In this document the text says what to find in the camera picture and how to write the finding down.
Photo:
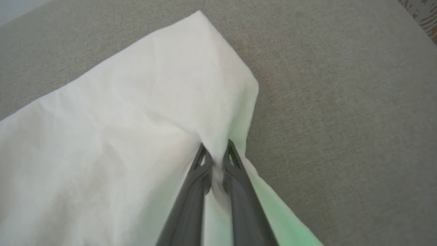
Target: white cloth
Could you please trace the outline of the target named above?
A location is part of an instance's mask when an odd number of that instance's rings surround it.
[[[152,246],[199,143],[220,163],[228,138],[287,238],[284,220],[298,220],[244,157],[257,93],[197,12],[32,102],[0,122],[0,245]],[[214,174],[205,245],[231,245]]]

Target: gray upholstery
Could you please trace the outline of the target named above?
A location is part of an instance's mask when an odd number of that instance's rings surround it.
[[[54,0],[0,28],[0,119],[199,9],[260,83],[248,158],[325,245],[437,245],[437,48],[394,0]]]

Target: green fabric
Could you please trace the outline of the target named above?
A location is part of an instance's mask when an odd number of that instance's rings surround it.
[[[320,246],[321,242],[259,176],[250,177],[280,246]]]

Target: white fabric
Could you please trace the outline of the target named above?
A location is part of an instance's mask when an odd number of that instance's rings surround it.
[[[0,245],[152,246],[199,143],[239,149],[278,237],[298,221],[244,157],[258,84],[201,12],[0,122]],[[231,244],[215,169],[205,244]]]

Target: couch cushion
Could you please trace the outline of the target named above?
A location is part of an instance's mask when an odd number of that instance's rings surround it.
[[[54,0],[0,28],[0,119],[196,10],[260,83],[248,158],[324,244],[437,244],[437,49],[396,1]]]

